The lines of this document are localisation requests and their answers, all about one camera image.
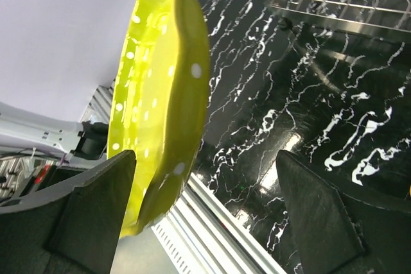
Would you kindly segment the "green polka-dot plate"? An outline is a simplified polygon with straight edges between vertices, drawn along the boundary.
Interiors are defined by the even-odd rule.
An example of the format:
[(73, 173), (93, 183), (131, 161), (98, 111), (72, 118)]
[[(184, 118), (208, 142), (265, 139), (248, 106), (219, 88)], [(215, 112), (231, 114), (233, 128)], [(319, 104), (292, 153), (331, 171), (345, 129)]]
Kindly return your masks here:
[(198, 0), (136, 0), (119, 61), (107, 155), (136, 155), (121, 237), (160, 221), (180, 198), (203, 136), (209, 30)]

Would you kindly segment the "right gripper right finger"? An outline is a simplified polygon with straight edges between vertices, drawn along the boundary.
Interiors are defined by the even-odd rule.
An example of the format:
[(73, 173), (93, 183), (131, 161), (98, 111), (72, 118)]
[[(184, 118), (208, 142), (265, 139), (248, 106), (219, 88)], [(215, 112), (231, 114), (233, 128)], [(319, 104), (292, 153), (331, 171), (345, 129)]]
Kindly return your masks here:
[(305, 273), (410, 273), (410, 201), (286, 150), (276, 168)]

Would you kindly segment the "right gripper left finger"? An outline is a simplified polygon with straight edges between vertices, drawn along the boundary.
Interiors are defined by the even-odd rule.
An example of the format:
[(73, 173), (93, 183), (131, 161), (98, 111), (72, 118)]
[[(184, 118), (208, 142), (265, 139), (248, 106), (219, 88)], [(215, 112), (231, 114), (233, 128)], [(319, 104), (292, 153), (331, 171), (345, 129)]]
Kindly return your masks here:
[(1, 273), (109, 273), (136, 167), (125, 150), (1, 203)]

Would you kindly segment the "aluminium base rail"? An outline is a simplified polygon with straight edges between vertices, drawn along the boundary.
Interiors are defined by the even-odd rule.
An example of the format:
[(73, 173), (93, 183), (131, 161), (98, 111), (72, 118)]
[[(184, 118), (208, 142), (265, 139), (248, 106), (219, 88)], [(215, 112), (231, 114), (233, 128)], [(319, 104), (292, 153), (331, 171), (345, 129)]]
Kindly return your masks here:
[(196, 176), (152, 230), (180, 273), (284, 273)]

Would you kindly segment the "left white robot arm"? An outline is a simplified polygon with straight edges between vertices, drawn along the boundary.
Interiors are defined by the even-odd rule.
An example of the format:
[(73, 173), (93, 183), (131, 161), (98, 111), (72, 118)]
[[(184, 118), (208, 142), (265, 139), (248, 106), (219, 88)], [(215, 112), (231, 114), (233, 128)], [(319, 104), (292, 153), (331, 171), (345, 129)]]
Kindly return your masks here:
[(86, 160), (101, 158), (108, 130), (105, 123), (61, 121), (1, 103), (1, 135)]

